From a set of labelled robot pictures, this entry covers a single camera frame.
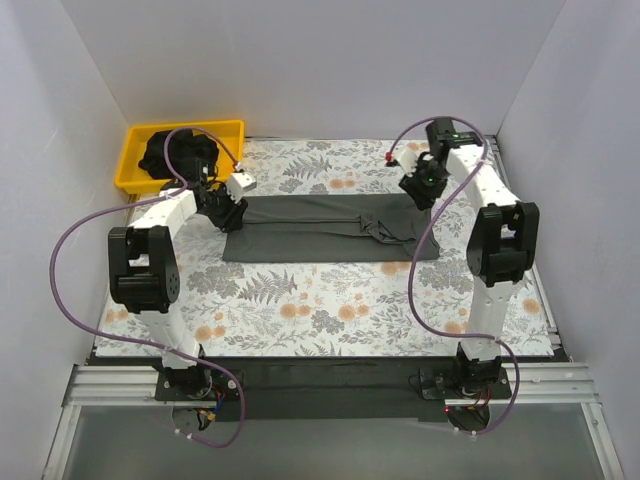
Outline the dark grey t shirt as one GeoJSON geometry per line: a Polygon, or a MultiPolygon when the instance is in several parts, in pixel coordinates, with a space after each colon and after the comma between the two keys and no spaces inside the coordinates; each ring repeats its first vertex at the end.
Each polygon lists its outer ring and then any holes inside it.
{"type": "Polygon", "coordinates": [[[222,259],[239,263],[409,261],[431,220],[405,194],[257,196],[222,259]]]}

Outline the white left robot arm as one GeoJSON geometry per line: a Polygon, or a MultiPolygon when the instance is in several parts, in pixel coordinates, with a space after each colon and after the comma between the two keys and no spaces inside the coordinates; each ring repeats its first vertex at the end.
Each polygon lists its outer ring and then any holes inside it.
{"type": "Polygon", "coordinates": [[[165,386],[191,400],[236,400],[238,382],[201,363],[204,347],[188,332],[178,300],[181,278],[173,239],[191,217],[202,215],[223,233],[242,228],[245,195],[255,178],[238,170],[220,182],[201,160],[182,178],[164,183],[149,210],[108,234],[112,300],[140,320],[160,346],[165,386]]]}

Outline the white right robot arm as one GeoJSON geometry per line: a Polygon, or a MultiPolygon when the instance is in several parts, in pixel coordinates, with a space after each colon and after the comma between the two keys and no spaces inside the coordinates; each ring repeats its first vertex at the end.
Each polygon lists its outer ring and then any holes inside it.
{"type": "Polygon", "coordinates": [[[399,183],[421,211],[441,198],[447,182],[458,182],[476,213],[466,248],[474,280],[468,329],[453,334],[455,356],[441,367],[418,373],[418,388],[426,399],[448,393],[475,397],[504,383],[501,355],[511,350],[502,339],[514,288],[534,263],[540,212],[533,202],[521,201],[492,167],[490,147],[475,126],[459,132],[457,117],[435,116],[420,121],[429,151],[416,154],[391,148],[388,164],[403,170],[399,183]]]}

